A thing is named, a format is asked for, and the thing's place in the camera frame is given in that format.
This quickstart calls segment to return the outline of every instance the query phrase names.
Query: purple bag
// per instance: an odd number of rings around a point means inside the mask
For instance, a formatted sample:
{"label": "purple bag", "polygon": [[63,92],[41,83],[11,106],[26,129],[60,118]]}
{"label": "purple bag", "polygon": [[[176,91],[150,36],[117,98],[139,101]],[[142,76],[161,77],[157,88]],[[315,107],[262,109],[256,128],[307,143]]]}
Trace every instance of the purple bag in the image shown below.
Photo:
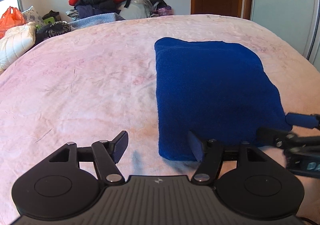
{"label": "purple bag", "polygon": [[159,16],[173,15],[171,6],[163,7],[157,10]]}

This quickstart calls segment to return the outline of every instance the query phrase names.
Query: blue towel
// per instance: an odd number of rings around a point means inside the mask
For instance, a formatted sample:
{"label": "blue towel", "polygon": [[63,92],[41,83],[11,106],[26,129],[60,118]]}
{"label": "blue towel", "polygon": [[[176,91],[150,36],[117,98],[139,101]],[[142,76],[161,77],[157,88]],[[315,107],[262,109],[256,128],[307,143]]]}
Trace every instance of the blue towel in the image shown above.
{"label": "blue towel", "polygon": [[254,143],[265,126],[290,131],[278,89],[259,57],[237,43],[155,43],[159,114],[159,154],[170,160],[195,160],[187,133],[226,145]]}

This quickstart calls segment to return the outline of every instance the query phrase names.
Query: bed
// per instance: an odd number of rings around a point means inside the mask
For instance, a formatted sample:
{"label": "bed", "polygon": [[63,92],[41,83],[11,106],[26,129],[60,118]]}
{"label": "bed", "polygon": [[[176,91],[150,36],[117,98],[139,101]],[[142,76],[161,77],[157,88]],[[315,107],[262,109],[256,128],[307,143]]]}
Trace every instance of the bed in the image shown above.
{"label": "bed", "polygon": [[[136,175],[191,176],[196,162],[158,154],[154,43],[237,42],[254,51],[280,92],[285,112],[320,113],[320,73],[289,44],[258,24],[216,15],[119,21],[42,42],[0,76],[0,224],[18,217],[14,181],[68,141],[80,146],[129,133],[118,168]],[[299,135],[316,130],[294,128]],[[284,165],[282,151],[263,149]],[[223,172],[234,168],[229,162]],[[93,173],[93,165],[81,164]],[[299,177],[305,198],[298,215],[320,222],[320,180]]]}

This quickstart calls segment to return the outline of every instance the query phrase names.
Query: window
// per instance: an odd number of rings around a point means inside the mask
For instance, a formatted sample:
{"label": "window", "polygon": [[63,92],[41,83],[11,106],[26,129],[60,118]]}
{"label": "window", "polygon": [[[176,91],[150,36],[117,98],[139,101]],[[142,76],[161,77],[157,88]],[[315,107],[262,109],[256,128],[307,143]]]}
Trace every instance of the window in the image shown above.
{"label": "window", "polygon": [[9,6],[16,7],[21,10],[20,0],[3,0],[0,1],[0,15],[3,15]]}

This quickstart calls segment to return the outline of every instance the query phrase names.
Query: logo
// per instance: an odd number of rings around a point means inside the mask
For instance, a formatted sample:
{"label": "logo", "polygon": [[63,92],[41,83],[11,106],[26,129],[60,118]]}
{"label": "logo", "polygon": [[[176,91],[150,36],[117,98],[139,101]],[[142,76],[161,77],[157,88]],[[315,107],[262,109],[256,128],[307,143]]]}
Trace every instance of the logo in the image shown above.
{"label": "logo", "polygon": [[158,179],[155,180],[155,183],[157,183],[157,184],[160,184],[160,183],[162,183],[162,182],[163,182],[163,180],[160,179],[160,178],[158,178]]}

